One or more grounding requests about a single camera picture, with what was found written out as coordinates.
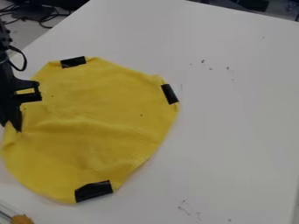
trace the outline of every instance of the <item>white table surface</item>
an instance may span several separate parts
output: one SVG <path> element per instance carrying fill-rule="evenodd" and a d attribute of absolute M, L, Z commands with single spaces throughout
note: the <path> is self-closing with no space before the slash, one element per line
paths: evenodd
<path fill-rule="evenodd" d="M 181 111 L 157 154 L 112 195 L 61 205 L 1 165 L 1 200 L 38 223 L 291 223 L 298 23 L 185 0 L 93 0 L 24 52 L 23 78 L 81 55 L 161 74 Z"/>

